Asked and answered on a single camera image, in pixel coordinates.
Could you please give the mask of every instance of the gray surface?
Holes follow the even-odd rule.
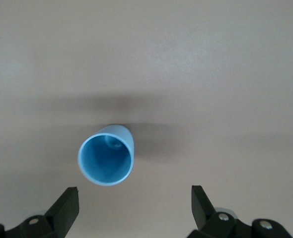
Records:
[[[99,187],[76,155],[110,123],[135,166]],[[293,235],[293,1],[0,0],[1,223],[78,186],[69,238],[183,238],[193,184]]]

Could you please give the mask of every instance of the cup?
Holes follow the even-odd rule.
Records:
[[[91,182],[116,185],[130,174],[134,162],[134,142],[130,131],[122,125],[109,125],[83,142],[78,164]]]

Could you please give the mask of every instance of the cup rim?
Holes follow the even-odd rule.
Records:
[[[99,180],[97,180],[97,179],[94,179],[93,177],[91,177],[91,176],[88,174],[88,172],[86,171],[86,169],[85,169],[84,166],[83,166],[83,158],[81,157],[80,154],[81,154],[81,152],[82,152],[82,150],[83,150],[85,144],[87,144],[88,141],[90,141],[90,140],[92,140],[93,138],[98,137],[98,136],[111,136],[111,137],[113,137],[113,138],[119,140],[120,142],[122,142],[122,143],[125,145],[125,147],[127,148],[128,152],[129,152],[129,155],[130,155],[130,161],[131,161],[131,163],[130,163],[130,168],[129,168],[128,172],[126,173],[126,175],[123,176],[121,179],[119,179],[119,180],[117,180],[117,181],[114,181],[114,182],[101,182],[101,181],[99,181]],[[82,145],[81,145],[81,147],[80,147],[80,149],[79,149],[79,151],[78,151],[78,165],[79,165],[80,170],[81,170],[81,172],[83,173],[83,175],[84,175],[89,181],[91,181],[91,182],[93,182],[93,183],[95,183],[95,184],[97,184],[97,185],[101,185],[101,186],[112,186],[112,185],[116,185],[116,184],[118,184],[118,183],[121,183],[123,180],[125,180],[125,179],[129,176],[129,174],[131,173],[131,170],[132,170],[132,168],[133,168],[133,163],[134,163],[134,158],[133,158],[133,156],[134,156],[134,155],[133,155],[132,151],[130,150],[130,146],[127,144],[127,142],[126,142],[125,140],[123,140],[121,137],[119,137],[119,136],[117,136],[117,135],[115,135],[115,134],[111,134],[111,133],[107,133],[107,132],[101,132],[101,133],[94,134],[94,135],[90,136],[89,138],[87,138],[87,140],[85,140],[85,141],[82,143]]]

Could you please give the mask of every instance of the bolt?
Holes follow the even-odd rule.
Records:
[[[260,225],[261,225],[263,228],[265,228],[265,229],[268,229],[268,230],[272,229],[271,224],[270,224],[269,222],[267,222],[267,221],[261,221],[261,222],[260,222]]]
[[[222,220],[222,221],[228,221],[229,217],[225,214],[225,213],[220,213],[218,215],[218,217]]]

